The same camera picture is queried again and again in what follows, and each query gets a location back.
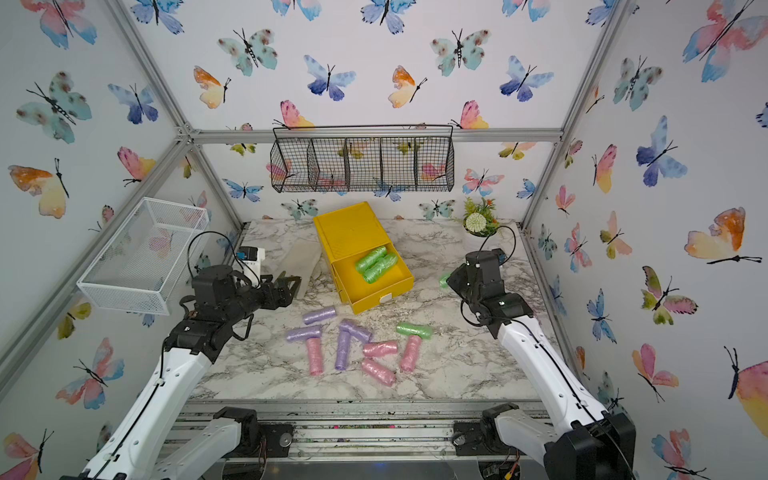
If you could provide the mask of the pink roll left upright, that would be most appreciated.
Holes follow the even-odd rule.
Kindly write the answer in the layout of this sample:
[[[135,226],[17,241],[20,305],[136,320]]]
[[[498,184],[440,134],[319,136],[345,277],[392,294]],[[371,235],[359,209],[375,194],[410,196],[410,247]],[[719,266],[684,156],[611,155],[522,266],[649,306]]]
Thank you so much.
[[[324,372],[322,339],[312,337],[305,342],[308,354],[309,372],[311,376],[319,376]]]

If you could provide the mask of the green roll top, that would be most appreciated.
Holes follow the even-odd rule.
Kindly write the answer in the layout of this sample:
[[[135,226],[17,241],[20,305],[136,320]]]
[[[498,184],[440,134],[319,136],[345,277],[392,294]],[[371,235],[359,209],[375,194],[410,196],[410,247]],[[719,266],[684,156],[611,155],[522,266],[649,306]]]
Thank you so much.
[[[451,273],[448,272],[448,273],[445,273],[444,275],[442,275],[440,277],[439,284],[440,284],[441,288],[448,288],[449,287],[448,281],[449,281],[450,276],[451,276]]]

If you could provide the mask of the green roll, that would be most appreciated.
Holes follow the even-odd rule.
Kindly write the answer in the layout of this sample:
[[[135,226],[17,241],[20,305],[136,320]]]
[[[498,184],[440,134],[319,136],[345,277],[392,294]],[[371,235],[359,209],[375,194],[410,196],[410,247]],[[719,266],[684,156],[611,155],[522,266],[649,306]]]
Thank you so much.
[[[451,273],[448,272],[448,273],[445,273],[444,275],[442,275],[440,277],[439,284],[440,284],[441,288],[448,288],[449,287],[448,281],[449,281],[450,276],[451,276]]]
[[[387,255],[387,247],[380,246],[371,250],[367,255],[355,263],[355,269],[359,273],[364,273],[367,269],[375,265],[382,257]]]
[[[363,279],[368,284],[377,282],[382,276],[391,270],[398,263],[398,261],[399,257],[397,254],[385,254],[362,273]]]
[[[400,322],[396,325],[396,332],[402,335],[418,336],[429,340],[433,335],[433,329],[427,325],[416,325],[408,322]]]

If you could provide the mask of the yellow three-drawer box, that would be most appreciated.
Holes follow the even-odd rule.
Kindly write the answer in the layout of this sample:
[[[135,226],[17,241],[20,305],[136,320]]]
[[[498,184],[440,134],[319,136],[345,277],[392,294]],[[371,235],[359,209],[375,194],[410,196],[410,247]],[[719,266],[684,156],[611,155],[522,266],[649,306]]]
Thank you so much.
[[[367,202],[314,218],[332,279],[342,303],[361,314],[410,291],[414,276]],[[378,275],[365,259],[382,251],[392,266]]]

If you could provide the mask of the pink roll right upright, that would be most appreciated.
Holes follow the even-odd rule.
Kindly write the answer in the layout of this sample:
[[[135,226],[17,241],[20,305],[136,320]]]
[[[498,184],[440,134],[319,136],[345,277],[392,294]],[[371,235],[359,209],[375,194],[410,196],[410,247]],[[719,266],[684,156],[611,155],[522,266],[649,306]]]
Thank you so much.
[[[403,372],[413,372],[420,354],[420,347],[423,339],[418,335],[411,335],[406,343],[403,356],[400,361],[400,370]]]

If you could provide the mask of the beige green work glove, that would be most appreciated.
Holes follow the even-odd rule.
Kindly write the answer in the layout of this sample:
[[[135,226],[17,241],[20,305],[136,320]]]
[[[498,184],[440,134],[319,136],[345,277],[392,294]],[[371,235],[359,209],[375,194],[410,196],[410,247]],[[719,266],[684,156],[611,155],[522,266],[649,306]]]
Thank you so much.
[[[295,295],[296,299],[302,299],[305,296],[321,254],[322,247],[317,241],[303,239],[297,240],[288,252],[285,271],[290,276],[301,278],[301,285]]]

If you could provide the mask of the white mesh wall basket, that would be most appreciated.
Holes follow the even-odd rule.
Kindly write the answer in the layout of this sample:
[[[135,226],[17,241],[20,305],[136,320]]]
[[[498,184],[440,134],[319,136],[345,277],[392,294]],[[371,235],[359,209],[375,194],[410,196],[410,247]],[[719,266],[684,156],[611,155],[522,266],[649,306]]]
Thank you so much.
[[[209,220],[204,207],[143,198],[78,279],[78,289],[98,308],[169,315],[190,241]]]

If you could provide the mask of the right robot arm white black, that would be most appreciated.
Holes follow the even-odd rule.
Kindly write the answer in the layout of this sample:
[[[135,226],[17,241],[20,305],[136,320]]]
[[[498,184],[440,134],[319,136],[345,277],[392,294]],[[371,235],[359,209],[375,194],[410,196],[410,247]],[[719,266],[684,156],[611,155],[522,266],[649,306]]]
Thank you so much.
[[[448,277],[471,325],[485,327],[523,370],[539,395],[549,420],[520,408],[491,411],[493,440],[524,453],[551,479],[631,479],[635,426],[624,413],[613,414],[572,373],[546,338],[532,309],[506,290],[501,250],[466,255]]]

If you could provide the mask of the pink roll centre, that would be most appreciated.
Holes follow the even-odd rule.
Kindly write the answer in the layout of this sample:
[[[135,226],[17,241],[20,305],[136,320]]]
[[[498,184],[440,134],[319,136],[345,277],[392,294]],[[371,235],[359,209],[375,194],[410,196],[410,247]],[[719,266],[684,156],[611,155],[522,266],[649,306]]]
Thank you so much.
[[[398,342],[395,340],[383,342],[366,343],[363,346],[363,356],[366,358],[381,358],[388,355],[397,354],[399,351]]]

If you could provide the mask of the purple roll upper left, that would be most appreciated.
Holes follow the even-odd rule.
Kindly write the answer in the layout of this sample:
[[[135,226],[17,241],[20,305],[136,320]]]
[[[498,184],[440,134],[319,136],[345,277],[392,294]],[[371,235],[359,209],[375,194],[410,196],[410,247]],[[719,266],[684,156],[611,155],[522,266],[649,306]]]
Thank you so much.
[[[333,319],[337,316],[337,311],[334,306],[323,307],[321,309],[313,310],[302,315],[302,321],[305,325],[312,325],[322,321]]]

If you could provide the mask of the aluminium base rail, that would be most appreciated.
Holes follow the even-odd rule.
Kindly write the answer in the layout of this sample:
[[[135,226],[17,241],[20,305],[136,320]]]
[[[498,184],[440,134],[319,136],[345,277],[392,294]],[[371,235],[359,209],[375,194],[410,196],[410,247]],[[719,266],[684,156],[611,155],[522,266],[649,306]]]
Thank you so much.
[[[550,479],[631,479],[636,435],[622,414],[579,410],[558,426],[540,401],[188,401],[157,420],[142,409],[105,444],[108,456],[148,463],[151,478],[200,470],[310,462],[475,460],[484,477],[541,466]]]

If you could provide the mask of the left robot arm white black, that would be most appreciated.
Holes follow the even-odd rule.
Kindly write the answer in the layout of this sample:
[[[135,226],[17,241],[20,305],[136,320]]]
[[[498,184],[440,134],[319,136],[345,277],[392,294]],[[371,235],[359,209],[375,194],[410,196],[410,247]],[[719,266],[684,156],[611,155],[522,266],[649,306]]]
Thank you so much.
[[[223,407],[191,440],[160,457],[179,413],[223,347],[240,340],[234,330],[252,323],[259,310],[291,305],[298,276],[261,276],[250,281],[227,265],[199,271],[192,294],[179,304],[182,320],[164,339],[147,384],[113,436],[79,473],[81,479],[200,479],[219,460],[254,455],[267,458],[267,437],[252,409]]]

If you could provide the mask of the white pot with green plant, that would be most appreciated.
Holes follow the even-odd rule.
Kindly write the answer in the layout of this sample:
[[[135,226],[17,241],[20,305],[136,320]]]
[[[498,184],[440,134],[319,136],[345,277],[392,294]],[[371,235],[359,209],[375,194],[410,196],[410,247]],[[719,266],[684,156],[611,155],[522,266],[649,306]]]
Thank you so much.
[[[476,237],[489,237],[496,233],[500,222],[495,215],[496,206],[490,199],[467,197],[464,201],[462,225],[466,232]]]

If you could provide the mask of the pink roll bottom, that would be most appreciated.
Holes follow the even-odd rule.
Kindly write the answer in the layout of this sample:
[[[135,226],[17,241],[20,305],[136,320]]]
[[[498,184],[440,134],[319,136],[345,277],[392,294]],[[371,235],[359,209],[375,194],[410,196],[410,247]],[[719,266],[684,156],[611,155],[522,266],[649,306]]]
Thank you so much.
[[[396,382],[396,374],[394,371],[370,358],[366,358],[362,361],[361,369],[365,374],[387,387],[392,387]]]

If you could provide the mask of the purple roll angled centre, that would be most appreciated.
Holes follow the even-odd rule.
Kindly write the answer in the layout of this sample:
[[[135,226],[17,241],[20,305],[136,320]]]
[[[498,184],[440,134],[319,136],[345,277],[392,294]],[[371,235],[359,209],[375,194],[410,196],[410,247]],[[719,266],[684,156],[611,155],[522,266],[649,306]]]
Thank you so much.
[[[339,324],[339,329],[343,332],[347,332],[363,344],[372,342],[373,333],[353,320],[342,320]]]

